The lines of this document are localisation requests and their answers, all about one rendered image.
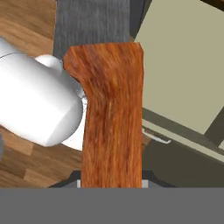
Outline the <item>beige open drawer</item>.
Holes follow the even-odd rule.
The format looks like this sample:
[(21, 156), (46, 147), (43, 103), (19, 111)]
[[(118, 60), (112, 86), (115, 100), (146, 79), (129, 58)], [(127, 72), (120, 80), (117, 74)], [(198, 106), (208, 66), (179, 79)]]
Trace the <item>beige open drawer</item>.
[(224, 142), (205, 137), (224, 107), (224, 11), (202, 0), (150, 0), (136, 42), (143, 126), (224, 163)]

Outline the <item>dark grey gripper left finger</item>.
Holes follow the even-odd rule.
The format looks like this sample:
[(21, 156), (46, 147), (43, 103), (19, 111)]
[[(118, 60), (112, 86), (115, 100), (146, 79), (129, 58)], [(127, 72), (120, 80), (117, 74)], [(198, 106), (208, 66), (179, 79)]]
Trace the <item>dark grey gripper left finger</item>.
[(80, 188), (81, 187), (81, 172), (80, 171), (73, 171), (67, 179), (61, 180), (60, 182), (51, 185), (51, 188), (56, 187), (74, 187)]

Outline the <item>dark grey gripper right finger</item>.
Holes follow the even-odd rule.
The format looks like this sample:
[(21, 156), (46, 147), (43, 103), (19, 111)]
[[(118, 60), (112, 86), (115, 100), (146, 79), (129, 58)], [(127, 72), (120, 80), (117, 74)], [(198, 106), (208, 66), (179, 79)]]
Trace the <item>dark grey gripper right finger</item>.
[(162, 187), (172, 187), (171, 184), (164, 182), (163, 180), (159, 179), (153, 171), (142, 171), (142, 180), (148, 180), (153, 184)]

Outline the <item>knife with wooden handle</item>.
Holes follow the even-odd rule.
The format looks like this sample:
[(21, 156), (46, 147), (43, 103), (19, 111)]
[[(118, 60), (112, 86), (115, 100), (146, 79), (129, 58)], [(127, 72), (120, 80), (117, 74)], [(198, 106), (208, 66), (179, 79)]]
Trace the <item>knife with wooden handle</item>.
[(81, 187), (141, 187), (144, 51), (130, 0), (56, 0), (53, 53), (87, 97)]

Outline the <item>olive cupboard front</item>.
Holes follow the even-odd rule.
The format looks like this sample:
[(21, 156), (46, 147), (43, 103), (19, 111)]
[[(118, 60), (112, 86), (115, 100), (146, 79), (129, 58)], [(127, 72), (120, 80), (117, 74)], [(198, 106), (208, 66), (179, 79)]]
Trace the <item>olive cupboard front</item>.
[(150, 141), (142, 163), (143, 173), (163, 186), (224, 187), (224, 163), (181, 143)]

